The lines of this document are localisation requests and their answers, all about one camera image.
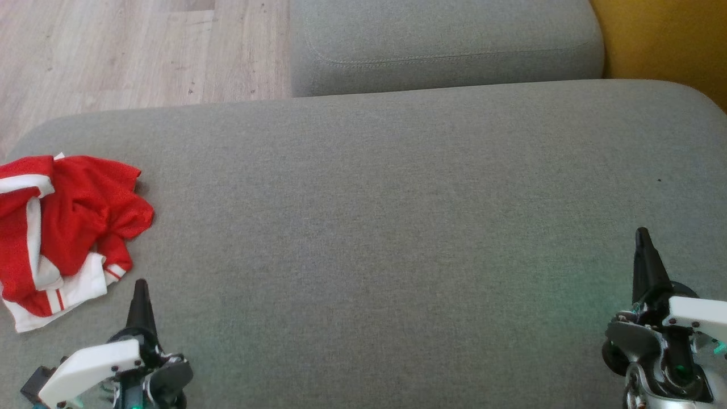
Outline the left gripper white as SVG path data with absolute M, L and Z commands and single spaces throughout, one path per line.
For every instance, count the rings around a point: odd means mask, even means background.
M 186 408 L 184 389 L 193 370 L 183 354 L 166 354 L 158 343 L 145 279 L 135 281 L 126 327 L 143 335 L 118 336 L 74 352 L 44 381 L 39 403 L 46 408 L 80 407 L 81 394 L 102 386 L 112 408 Z

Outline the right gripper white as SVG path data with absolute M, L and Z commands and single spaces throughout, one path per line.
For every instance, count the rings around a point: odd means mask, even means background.
M 724 401 L 725 376 L 699 362 L 725 355 L 725 302 L 671 283 L 647 228 L 634 234 L 633 308 L 611 318 L 603 362 L 625 378 L 623 401 Z

